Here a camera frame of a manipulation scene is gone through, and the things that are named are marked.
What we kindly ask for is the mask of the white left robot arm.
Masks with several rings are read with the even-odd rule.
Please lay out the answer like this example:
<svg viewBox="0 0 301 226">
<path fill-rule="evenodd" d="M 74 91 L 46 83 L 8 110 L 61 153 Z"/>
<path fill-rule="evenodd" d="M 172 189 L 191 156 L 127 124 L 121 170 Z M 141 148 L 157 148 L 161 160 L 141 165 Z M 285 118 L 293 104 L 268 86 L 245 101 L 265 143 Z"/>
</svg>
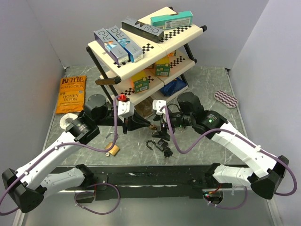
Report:
<svg viewBox="0 0 301 226">
<path fill-rule="evenodd" d="M 134 104 L 125 95 L 116 96 L 112 104 L 103 95 L 92 95 L 78 117 L 53 144 L 26 165 L 2 173 L 5 194 L 11 197 L 17 209 L 28 213 L 45 198 L 61 190 L 72 187 L 88 189 L 92 186 L 94 175 L 84 164 L 56 175 L 52 171 L 82 147 L 100 153 L 110 151 L 111 147 L 102 150 L 88 146 L 99 135 L 99 126 L 122 126 L 126 134 L 150 125 L 148 120 L 136 112 Z"/>
</svg>

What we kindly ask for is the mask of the small brass long-shackle padlock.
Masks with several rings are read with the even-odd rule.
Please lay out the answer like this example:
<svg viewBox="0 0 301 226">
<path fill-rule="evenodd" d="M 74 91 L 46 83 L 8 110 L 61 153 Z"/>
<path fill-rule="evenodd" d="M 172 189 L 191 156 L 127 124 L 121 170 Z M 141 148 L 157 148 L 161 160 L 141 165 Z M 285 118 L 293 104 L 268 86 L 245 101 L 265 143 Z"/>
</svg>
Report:
<svg viewBox="0 0 301 226">
<path fill-rule="evenodd" d="M 149 126 L 149 129 L 151 129 L 153 132 L 155 132 L 155 131 L 158 130 L 158 129 L 157 129 L 157 126 L 152 125 L 152 124 Z"/>
</svg>

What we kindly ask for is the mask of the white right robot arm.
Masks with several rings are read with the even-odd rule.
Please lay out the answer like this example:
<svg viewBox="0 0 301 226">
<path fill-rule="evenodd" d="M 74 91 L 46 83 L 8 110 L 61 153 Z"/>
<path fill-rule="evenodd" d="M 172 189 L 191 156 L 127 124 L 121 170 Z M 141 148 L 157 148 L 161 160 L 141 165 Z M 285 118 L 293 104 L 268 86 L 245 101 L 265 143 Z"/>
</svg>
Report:
<svg viewBox="0 0 301 226">
<path fill-rule="evenodd" d="M 246 167 L 240 168 L 213 163 L 205 173 L 209 187 L 214 188 L 219 184 L 245 186 L 267 200 L 277 194 L 289 163 L 285 156 L 276 157 L 263 151 L 218 112 L 205 110 L 192 92 L 180 94 L 177 102 L 180 110 L 173 113 L 165 100 L 153 101 L 152 110 L 160 117 L 161 125 L 157 137 L 175 141 L 174 129 L 190 126 L 202 137 L 225 147 L 246 164 Z"/>
</svg>

